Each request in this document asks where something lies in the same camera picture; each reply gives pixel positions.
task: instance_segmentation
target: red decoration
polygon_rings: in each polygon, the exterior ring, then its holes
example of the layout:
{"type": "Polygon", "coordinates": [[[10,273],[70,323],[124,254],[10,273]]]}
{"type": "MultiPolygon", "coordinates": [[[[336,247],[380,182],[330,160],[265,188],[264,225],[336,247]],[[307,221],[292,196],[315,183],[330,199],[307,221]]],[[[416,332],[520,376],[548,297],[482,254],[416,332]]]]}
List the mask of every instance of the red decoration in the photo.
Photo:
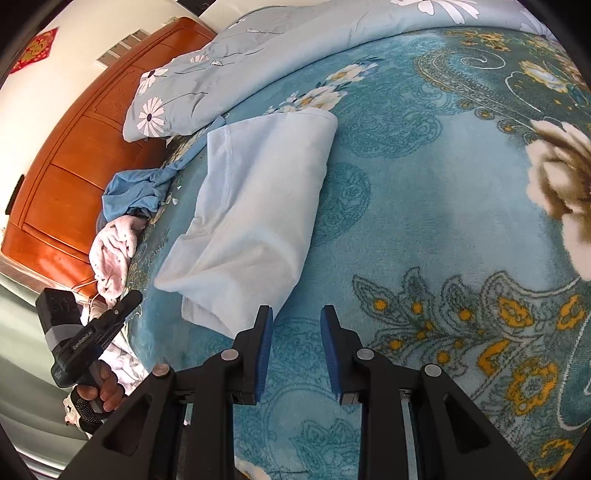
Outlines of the red decoration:
{"type": "Polygon", "coordinates": [[[51,51],[51,45],[56,38],[57,28],[53,30],[40,33],[38,36],[33,38],[29,45],[24,52],[22,52],[21,57],[12,67],[10,73],[14,73],[19,71],[21,68],[26,67],[30,63],[35,63],[36,61],[46,59],[49,56],[49,52],[51,51]]]}

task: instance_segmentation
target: white wall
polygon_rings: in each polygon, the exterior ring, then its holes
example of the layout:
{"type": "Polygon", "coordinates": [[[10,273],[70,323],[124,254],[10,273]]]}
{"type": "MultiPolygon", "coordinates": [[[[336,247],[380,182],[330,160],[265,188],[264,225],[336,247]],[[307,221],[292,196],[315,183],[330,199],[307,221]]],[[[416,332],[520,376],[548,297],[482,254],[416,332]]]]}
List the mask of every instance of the white wall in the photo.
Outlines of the white wall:
{"type": "Polygon", "coordinates": [[[174,0],[74,0],[45,29],[59,27],[49,57],[10,74],[0,89],[0,226],[19,176],[103,72],[95,60],[130,33],[152,33],[171,17],[195,19],[174,0]]]}

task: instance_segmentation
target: floral blanket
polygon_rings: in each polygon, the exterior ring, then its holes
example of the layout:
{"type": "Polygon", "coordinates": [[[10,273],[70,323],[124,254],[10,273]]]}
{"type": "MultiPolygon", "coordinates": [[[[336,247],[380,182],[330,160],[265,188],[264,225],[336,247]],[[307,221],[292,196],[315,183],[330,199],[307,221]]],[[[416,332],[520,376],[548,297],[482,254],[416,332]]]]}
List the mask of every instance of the floral blanket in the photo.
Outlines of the floral blanket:
{"type": "MultiPolygon", "coordinates": [[[[400,2],[467,18],[464,3],[400,2]]],[[[320,339],[330,303],[396,364],[440,364],[549,479],[591,417],[591,93],[579,72],[525,31],[422,30],[316,61],[226,121],[306,106],[339,129],[267,389],[235,408],[236,454],[272,479],[356,478],[361,412],[335,402],[320,339]]],[[[174,180],[130,268],[146,299],[129,336],[148,368],[192,367],[232,343],[183,321],[181,297],[151,285],[193,218],[205,155],[174,180]]]]}
{"type": "Polygon", "coordinates": [[[547,33],[514,0],[332,0],[247,14],[199,51],[145,72],[123,136],[187,135],[316,60],[379,38],[473,25],[547,33]]]}

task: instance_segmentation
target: pink clothing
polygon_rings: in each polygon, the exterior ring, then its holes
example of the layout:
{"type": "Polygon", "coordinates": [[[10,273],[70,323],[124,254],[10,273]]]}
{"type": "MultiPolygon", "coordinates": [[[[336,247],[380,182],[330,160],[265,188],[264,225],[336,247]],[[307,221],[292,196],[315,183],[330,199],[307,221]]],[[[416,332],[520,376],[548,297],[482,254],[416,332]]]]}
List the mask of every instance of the pink clothing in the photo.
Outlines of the pink clothing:
{"type": "Polygon", "coordinates": [[[109,308],[123,293],[129,260],[138,244],[137,233],[145,226],[145,219],[123,215],[107,223],[92,242],[88,258],[95,271],[98,291],[109,308]]]}

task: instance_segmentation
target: daisy print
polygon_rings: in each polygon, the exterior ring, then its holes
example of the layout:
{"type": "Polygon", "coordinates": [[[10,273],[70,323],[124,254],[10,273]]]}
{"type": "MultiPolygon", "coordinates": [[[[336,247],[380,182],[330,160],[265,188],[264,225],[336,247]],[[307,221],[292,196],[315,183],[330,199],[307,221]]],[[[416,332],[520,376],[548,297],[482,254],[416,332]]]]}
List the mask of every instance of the daisy print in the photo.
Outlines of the daisy print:
{"type": "Polygon", "coordinates": [[[164,75],[167,71],[168,69],[154,69],[142,74],[142,76],[139,78],[139,88],[137,95],[145,93],[145,91],[156,81],[156,77],[164,75]]]}
{"type": "Polygon", "coordinates": [[[158,97],[151,98],[144,104],[142,111],[139,113],[142,121],[138,123],[138,130],[140,132],[143,130],[146,137],[160,137],[160,134],[164,133],[162,129],[164,120],[158,118],[164,113],[162,104],[162,100],[158,97]]]}

